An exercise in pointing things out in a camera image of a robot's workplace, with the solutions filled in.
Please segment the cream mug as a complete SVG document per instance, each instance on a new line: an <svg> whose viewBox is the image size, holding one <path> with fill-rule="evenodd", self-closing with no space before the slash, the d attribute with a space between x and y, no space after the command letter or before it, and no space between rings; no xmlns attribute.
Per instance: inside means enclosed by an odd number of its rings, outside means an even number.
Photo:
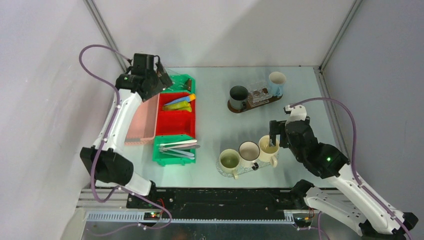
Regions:
<svg viewBox="0 0 424 240"><path fill-rule="evenodd" d="M279 147L278 146L270 146L270 136L265 135L260 138L258 142L258 146L260 149L260 154L258 159L264 163L270 163L273 168L276 168L278 165L278 157L279 157Z"/></svg>

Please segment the white ribbed mug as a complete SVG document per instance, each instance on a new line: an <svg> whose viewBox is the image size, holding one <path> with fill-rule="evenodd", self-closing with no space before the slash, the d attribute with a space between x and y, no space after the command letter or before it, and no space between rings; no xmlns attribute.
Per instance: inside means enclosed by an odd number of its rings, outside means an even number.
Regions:
<svg viewBox="0 0 424 240"><path fill-rule="evenodd" d="M259 168L257 160L260 155L260 147L253 141L243 142L238 149L240 155L240 166L256 171Z"/></svg>

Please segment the clear acrylic holder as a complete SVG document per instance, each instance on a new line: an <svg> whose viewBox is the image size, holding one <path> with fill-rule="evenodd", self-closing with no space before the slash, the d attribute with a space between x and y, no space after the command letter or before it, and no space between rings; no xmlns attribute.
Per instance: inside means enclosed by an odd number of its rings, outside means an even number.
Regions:
<svg viewBox="0 0 424 240"><path fill-rule="evenodd" d="M250 84L247 89L249 96L251 96L251 99L249 100L251 103L266 100L272 97L268 91L268 86L265 83L253 83Z"/></svg>

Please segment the light blue mug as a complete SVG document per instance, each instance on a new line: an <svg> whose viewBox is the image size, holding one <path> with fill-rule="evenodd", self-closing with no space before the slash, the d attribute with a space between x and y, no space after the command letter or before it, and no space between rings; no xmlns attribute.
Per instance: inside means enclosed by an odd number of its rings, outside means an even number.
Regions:
<svg viewBox="0 0 424 240"><path fill-rule="evenodd" d="M271 72L268 76L268 92L273 97L282 97L284 92L284 85L287 81L287 77L278 71Z"/></svg>

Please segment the clear textured oval tray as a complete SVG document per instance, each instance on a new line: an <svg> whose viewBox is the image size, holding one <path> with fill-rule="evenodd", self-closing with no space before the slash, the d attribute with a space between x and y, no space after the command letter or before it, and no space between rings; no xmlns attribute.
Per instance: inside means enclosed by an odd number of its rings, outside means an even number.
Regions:
<svg viewBox="0 0 424 240"><path fill-rule="evenodd" d="M239 176L257 171L261 168L271 166L275 168L278 164L279 153L261 153L253 163L248 163L234 149L224 150L215 162L217 171L224 177L238 179Z"/></svg>

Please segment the black mug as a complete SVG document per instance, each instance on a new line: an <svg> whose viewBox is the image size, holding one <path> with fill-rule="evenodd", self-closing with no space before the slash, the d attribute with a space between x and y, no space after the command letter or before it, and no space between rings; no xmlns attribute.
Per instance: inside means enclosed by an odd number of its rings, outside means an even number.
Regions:
<svg viewBox="0 0 424 240"><path fill-rule="evenodd" d="M245 109L248 95L249 95L249 92L247 88L245 88L244 86L241 86L241 85L233 86L229 92L230 106L237 111L241 111Z"/></svg>

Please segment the green mug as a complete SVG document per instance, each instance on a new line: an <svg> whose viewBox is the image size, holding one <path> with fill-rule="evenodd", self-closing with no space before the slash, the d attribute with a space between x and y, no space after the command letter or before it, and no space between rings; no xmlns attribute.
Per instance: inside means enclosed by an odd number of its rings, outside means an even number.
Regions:
<svg viewBox="0 0 424 240"><path fill-rule="evenodd" d="M226 173L230 174L235 180L239 178L237 173L237 168L240 164L240 155L234 149L226 149L222 151L219 155L219 166L220 169Z"/></svg>

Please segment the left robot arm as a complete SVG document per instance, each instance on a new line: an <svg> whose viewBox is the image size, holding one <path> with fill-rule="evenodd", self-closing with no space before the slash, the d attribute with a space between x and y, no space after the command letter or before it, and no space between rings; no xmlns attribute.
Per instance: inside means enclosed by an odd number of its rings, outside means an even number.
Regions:
<svg viewBox="0 0 424 240"><path fill-rule="evenodd" d="M94 196L100 181L139 195L138 201L145 208L153 208L158 202L158 194L151 190L153 183L135 172L134 164L123 156L123 148L139 106L173 82L158 55L136 53L130 62L129 73L119 75L115 83L96 77L112 87L114 98L99 136L91 147L81 149L80 158L89 172Z"/></svg>

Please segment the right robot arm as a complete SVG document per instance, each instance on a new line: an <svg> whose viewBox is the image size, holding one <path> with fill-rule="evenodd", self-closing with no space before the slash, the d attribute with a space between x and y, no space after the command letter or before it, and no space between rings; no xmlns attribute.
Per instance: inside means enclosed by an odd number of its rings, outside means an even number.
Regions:
<svg viewBox="0 0 424 240"><path fill-rule="evenodd" d="M346 196L351 205L329 199L307 180L291 190L291 204L297 209L317 209L350 227L367 240L404 240L419 219L402 212L378 197L358 174L352 163L335 146L319 142L310 119L269 122L269 145L290 149L295 159L313 175L327 181Z"/></svg>

